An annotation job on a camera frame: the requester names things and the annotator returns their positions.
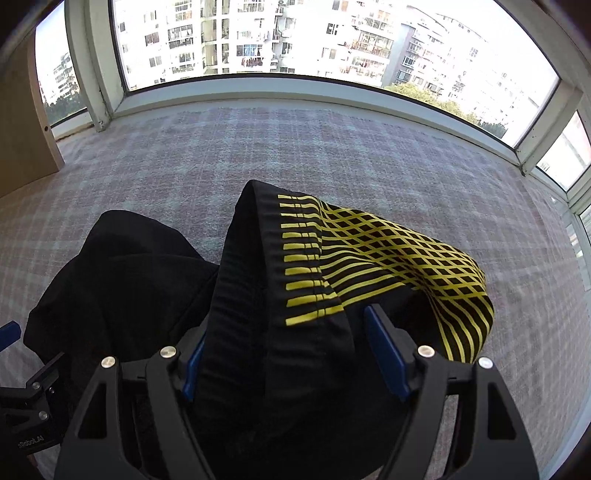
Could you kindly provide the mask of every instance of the wooden panel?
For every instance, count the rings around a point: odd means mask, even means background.
[[[33,32],[0,78],[0,197],[63,165],[43,109]]]

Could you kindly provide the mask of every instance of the yellow and black pattern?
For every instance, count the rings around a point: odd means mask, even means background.
[[[409,285],[429,299],[449,359],[472,362],[491,331],[493,307],[476,262],[450,245],[370,213],[313,196],[278,195],[295,325]]]

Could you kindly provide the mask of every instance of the black cloth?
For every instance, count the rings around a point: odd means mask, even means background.
[[[177,230],[105,212],[29,314],[24,344],[44,363],[59,352],[71,356],[75,405],[105,356],[148,358],[199,325],[217,270]]]
[[[437,240],[250,181],[219,268],[169,227],[104,213],[24,342],[44,362],[72,356],[76,403],[101,358],[147,358],[209,312],[189,419],[216,477],[357,480],[383,465],[408,415],[371,354],[363,308],[379,303],[417,344],[464,360],[492,322],[483,278]],[[462,322],[469,341],[453,330]]]

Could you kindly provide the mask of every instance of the glass pane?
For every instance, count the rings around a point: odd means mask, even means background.
[[[558,81],[527,33],[494,0],[112,1],[131,90],[158,77],[177,80],[176,50],[203,52],[184,77],[226,63],[229,73],[363,83],[442,108],[514,146]],[[151,10],[158,20],[150,20]],[[144,37],[153,33],[160,42],[147,44]],[[221,58],[226,50],[218,46],[214,63],[212,49],[203,47],[220,40],[228,40],[229,54]],[[156,54],[163,56],[160,69],[148,61]]]
[[[43,107],[50,125],[86,107],[70,58],[63,3],[37,27],[35,59]]]
[[[585,287],[585,291],[591,290],[591,279],[589,278],[589,270],[587,269],[587,264],[585,263],[583,251],[581,250],[581,246],[579,245],[579,239],[577,238],[577,234],[574,232],[573,225],[569,225],[566,228],[566,232],[569,235],[570,243],[574,249],[574,254],[577,256],[577,261],[579,262],[579,270],[581,272],[581,276],[583,277],[583,285]]]
[[[562,188],[568,188],[591,162],[591,146],[578,112],[538,163]]]

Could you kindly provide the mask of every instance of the tree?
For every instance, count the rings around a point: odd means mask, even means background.
[[[490,134],[493,134],[497,138],[503,138],[503,135],[507,132],[507,126],[502,123],[490,124],[489,122],[483,122],[480,120],[478,126],[483,130],[486,130]]]
[[[447,100],[442,102],[437,98],[437,96],[429,91],[429,90],[421,90],[413,83],[403,83],[401,85],[390,85],[385,87],[385,90],[389,92],[394,92],[399,95],[404,95],[406,97],[414,98],[415,100],[419,100],[420,102],[426,103],[428,105],[433,105],[441,110],[445,110],[452,115],[458,116],[470,123],[478,125],[479,119],[473,113],[464,113],[460,106],[454,102],[453,100]]]
[[[59,97],[55,103],[44,103],[43,107],[45,107],[47,121],[53,125],[78,110],[82,110],[85,105],[80,93],[76,92],[69,97]]]

